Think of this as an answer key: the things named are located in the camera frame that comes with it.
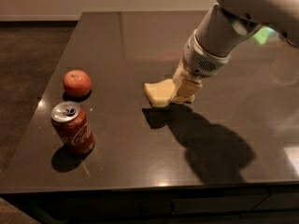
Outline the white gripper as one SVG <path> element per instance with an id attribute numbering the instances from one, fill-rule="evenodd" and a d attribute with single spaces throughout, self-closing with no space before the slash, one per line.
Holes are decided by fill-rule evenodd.
<path id="1" fill-rule="evenodd" d="M 216 76 L 229 62 L 230 55 L 220 57 L 204 50 L 193 31 L 185 44 L 182 59 L 173 75 L 174 89 L 170 101 L 175 104 L 192 102 L 194 95 L 202 89 L 200 77 Z"/>

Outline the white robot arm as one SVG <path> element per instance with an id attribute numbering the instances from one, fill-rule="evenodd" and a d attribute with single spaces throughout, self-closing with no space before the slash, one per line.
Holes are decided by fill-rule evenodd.
<path id="1" fill-rule="evenodd" d="M 171 101 L 183 104 L 202 88 L 201 79 L 219 73 L 240 43 L 261 27 L 279 33 L 290 46 L 299 46 L 299 0 L 216 0 L 187 41 Z"/>

